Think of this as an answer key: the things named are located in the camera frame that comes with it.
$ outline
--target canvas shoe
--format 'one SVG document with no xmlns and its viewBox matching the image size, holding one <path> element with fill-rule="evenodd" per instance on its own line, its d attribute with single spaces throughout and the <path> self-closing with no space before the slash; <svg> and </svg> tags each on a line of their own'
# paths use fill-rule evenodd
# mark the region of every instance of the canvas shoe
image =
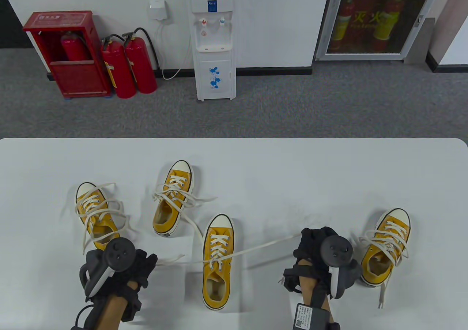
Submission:
<svg viewBox="0 0 468 330">
<path fill-rule="evenodd" d="M 184 208 L 193 207 L 200 200 L 192 195 L 195 178 L 192 167 L 186 161 L 177 161 L 162 185 L 162 191 L 153 195 L 157 202 L 156 213 L 152 220 L 154 231 L 158 235 L 169 236 L 177 228 L 181 216 L 186 219 L 197 231 L 199 228 L 184 214 Z"/>
<path fill-rule="evenodd" d="M 117 237 L 128 227 L 128 217 L 120 209 L 121 202 L 108 200 L 105 198 L 101 188 L 112 185 L 112 183 L 96 186 L 92 183 L 82 183 L 75 197 L 75 211 L 81 218 L 85 232 L 83 237 L 83 254 L 87 244 L 92 241 L 96 248 L 104 250 L 107 243 Z M 110 202 L 118 203 L 118 209 L 109 208 Z M 125 218 L 123 228 L 117 229 L 112 215 Z M 86 241 L 86 234 L 89 233 L 90 239 Z"/>
<path fill-rule="evenodd" d="M 231 293 L 232 258 L 217 261 L 234 253 L 234 227 L 227 215 L 215 216 L 204 235 L 203 300 L 211 310 L 224 308 Z"/>
<path fill-rule="evenodd" d="M 375 230 L 368 230 L 359 238 L 361 243 L 369 245 L 361 263 L 361 279 L 369 286 L 381 286 L 379 308 L 383 308 L 385 290 L 393 269 L 401 263 L 403 257 L 409 257 L 410 232 L 408 213 L 395 208 L 381 216 Z"/>
</svg>

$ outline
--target qr code label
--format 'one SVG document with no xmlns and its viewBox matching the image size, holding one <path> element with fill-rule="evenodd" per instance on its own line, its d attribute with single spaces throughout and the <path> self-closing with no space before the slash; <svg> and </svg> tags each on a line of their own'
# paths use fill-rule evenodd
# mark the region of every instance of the qr code label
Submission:
<svg viewBox="0 0 468 330">
<path fill-rule="evenodd" d="M 306 305 L 298 304 L 296 308 L 295 327 L 303 330 L 310 330 L 312 320 L 312 308 Z"/>
</svg>

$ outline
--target red fire extinguisher cabinet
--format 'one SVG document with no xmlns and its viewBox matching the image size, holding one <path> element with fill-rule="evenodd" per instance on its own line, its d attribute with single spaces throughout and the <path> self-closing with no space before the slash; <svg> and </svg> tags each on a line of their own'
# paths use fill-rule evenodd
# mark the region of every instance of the red fire extinguisher cabinet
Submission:
<svg viewBox="0 0 468 330">
<path fill-rule="evenodd" d="M 112 94 L 112 86 L 100 54 L 101 41 L 91 11 L 35 12 L 23 30 L 29 31 L 34 37 L 65 98 Z M 89 50 L 89 54 L 84 54 L 86 60 L 68 59 L 61 43 L 62 37 L 67 34 L 79 37 L 77 42 L 82 42 Z"/>
</svg>

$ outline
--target shoe insole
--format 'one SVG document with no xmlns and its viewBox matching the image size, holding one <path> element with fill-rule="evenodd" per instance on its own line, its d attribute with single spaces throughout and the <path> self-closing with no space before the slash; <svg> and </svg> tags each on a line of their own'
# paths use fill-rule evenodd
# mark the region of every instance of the shoe insole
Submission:
<svg viewBox="0 0 468 330">
<path fill-rule="evenodd" d="M 379 252 L 370 258 L 369 270 L 375 275 L 382 275 L 390 268 L 391 264 L 389 258 L 383 252 Z"/>
<path fill-rule="evenodd" d="M 159 208 L 159 214 L 156 217 L 157 224 L 163 224 L 169 220 L 172 214 L 172 207 L 167 204 L 167 202 L 163 202 L 161 207 Z"/>
<path fill-rule="evenodd" d="M 220 301 L 226 294 L 226 285 L 222 279 L 220 281 L 208 279 L 206 280 L 206 287 L 212 300 Z"/>
<path fill-rule="evenodd" d="M 108 226 L 94 226 L 93 228 L 93 234 L 95 238 L 104 236 L 111 232 L 112 232 L 112 229 L 109 228 Z M 113 238 L 114 238 L 114 235 L 110 235 L 107 238 L 100 240 L 99 243 L 108 243 Z"/>
</svg>

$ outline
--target battery pack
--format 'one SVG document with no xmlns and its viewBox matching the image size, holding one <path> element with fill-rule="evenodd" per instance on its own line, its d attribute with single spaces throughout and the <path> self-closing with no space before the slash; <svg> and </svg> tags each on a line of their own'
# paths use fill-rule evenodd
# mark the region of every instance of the battery pack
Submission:
<svg viewBox="0 0 468 330">
<path fill-rule="evenodd" d="M 329 322 L 329 311 L 299 303 L 292 330 L 327 330 Z"/>
</svg>

